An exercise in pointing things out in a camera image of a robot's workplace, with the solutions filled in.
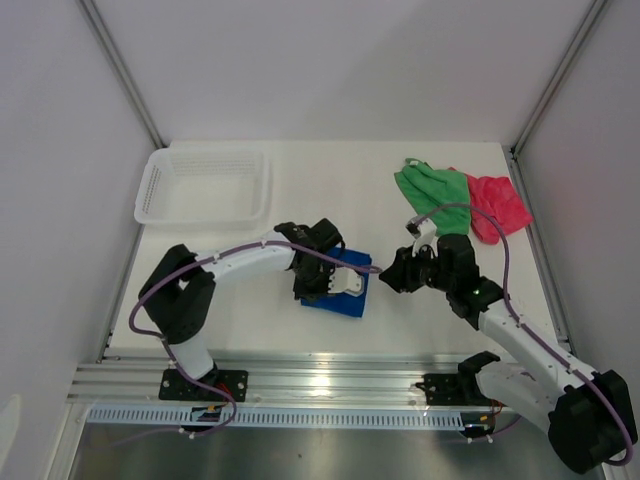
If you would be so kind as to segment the blue towel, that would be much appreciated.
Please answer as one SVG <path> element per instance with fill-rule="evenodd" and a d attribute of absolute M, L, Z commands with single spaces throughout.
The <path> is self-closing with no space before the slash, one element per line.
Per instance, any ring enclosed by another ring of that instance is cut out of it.
<path fill-rule="evenodd" d="M 327 255 L 357 267 L 370 267 L 372 264 L 369 254 L 351 249 L 334 247 Z M 326 296 L 311 301 L 300 299 L 299 302 L 304 307 L 361 318 L 366 305 L 368 280 L 368 273 L 360 273 L 338 265 L 329 277 Z"/>

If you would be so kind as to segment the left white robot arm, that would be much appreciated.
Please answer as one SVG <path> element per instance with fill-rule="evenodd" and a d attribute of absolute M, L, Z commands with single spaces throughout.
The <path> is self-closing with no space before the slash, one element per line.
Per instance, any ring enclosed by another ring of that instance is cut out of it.
<path fill-rule="evenodd" d="M 324 218 L 313 226 L 285 222 L 261 239 L 222 252 L 196 253 L 186 245 L 170 248 L 138 295 L 132 313 L 144 310 L 157 330 L 130 328 L 159 338 L 183 373 L 182 388 L 197 400 L 216 390 L 216 364 L 201 331 L 218 286 L 273 272 L 294 275 L 296 300 L 313 302 L 329 295 L 335 264 L 328 253 L 345 248 L 337 227 Z"/>

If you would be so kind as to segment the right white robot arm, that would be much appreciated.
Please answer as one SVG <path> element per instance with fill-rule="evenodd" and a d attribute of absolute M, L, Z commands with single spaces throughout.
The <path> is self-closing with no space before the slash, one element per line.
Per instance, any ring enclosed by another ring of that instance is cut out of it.
<path fill-rule="evenodd" d="M 401 247 L 380 278 L 398 293 L 443 292 L 458 317 L 513 358 L 505 363 L 483 352 L 461 364 L 456 389 L 464 401 L 486 397 L 507 405 L 543 431 L 575 473 L 632 460 L 638 433 L 626 381 L 582 362 L 517 313 L 505 288 L 481 274 L 467 237 Z"/>

